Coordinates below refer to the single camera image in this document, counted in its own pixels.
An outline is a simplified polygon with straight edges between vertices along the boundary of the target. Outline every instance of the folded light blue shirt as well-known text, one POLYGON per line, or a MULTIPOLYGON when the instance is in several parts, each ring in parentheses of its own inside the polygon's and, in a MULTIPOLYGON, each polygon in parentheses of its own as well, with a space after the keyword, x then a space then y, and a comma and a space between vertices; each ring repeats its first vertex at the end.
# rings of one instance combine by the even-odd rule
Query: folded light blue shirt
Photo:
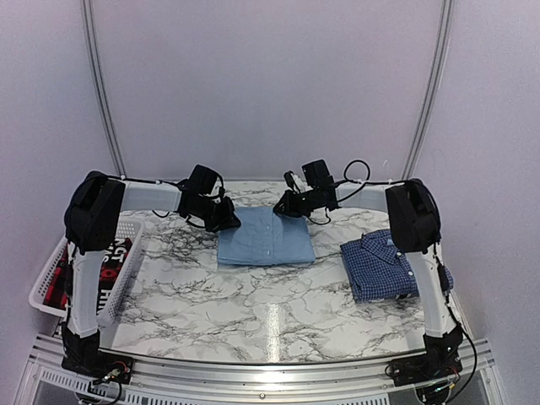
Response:
POLYGON ((315 261, 304 218, 276 215, 271 207, 242 207, 235 214, 242 226, 219 232, 218 263, 272 266, 315 261))

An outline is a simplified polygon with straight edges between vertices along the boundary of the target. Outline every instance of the folded shirt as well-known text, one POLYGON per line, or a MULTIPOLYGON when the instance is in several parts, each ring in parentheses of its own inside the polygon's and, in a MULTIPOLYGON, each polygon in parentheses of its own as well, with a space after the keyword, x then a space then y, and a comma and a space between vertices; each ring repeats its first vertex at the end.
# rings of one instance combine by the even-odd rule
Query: folded shirt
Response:
MULTIPOLYGON (((418 285, 405 253, 392 242, 389 229, 381 229, 340 246, 348 279, 357 301, 386 300, 418 295, 418 285)), ((450 288, 454 280, 448 271, 450 288)))
POLYGON ((242 226, 219 232, 218 263, 272 266, 315 261, 304 218, 276 215, 271 207, 237 208, 235 213, 242 226))

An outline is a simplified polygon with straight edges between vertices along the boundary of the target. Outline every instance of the white wall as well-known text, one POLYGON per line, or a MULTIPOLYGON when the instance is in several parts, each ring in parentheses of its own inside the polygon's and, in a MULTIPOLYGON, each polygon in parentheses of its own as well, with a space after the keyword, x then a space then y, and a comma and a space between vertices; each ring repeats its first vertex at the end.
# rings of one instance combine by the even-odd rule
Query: white wall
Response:
POLYGON ((30 287, 90 169, 113 171, 90 79, 79 2, 0 2, 0 400, 12 403, 50 319, 30 287))
POLYGON ((540 381, 540 2, 461 0, 415 175, 440 205, 445 259, 512 404, 540 381))
POLYGON ((401 175, 440 0, 95 2, 130 176, 283 178, 355 158, 401 175))

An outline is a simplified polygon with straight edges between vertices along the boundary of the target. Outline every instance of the black motor joint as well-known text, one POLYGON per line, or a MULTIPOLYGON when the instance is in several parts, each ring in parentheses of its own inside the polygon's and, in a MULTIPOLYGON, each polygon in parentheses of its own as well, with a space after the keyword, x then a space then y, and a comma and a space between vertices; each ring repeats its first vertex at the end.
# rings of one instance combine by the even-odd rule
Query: black motor joint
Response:
POLYGON ((232 200, 224 195, 223 177, 216 171, 197 165, 189 179, 178 183, 178 187, 182 191, 178 214, 188 222, 190 217, 200 218, 209 232, 240 226, 232 200), (218 194, 210 196, 218 179, 221 183, 218 194))
POLYGON ((324 160, 316 160, 302 166, 305 181, 311 190, 301 192, 294 183, 293 172, 285 173, 284 178, 290 190, 287 190, 273 211, 288 217, 309 217, 318 208, 327 208, 333 211, 339 208, 336 197, 337 184, 330 175, 324 160))

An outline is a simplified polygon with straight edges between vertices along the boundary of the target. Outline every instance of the red object in basket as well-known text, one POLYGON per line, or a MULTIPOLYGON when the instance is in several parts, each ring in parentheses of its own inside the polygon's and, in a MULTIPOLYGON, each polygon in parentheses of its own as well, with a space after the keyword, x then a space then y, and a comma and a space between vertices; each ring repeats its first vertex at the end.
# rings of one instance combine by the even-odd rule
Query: red object in basket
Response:
MULTIPOLYGON (((107 299, 111 295, 112 288, 115 285, 115 281, 122 270, 122 265, 126 261, 131 248, 132 241, 129 238, 115 239, 111 246, 109 246, 109 249, 105 252, 105 257, 101 265, 97 312, 105 307, 107 299)), ((62 257, 57 263, 43 304, 61 310, 66 309, 68 299, 64 292, 64 285, 66 283, 67 270, 68 249, 63 252, 62 257)))

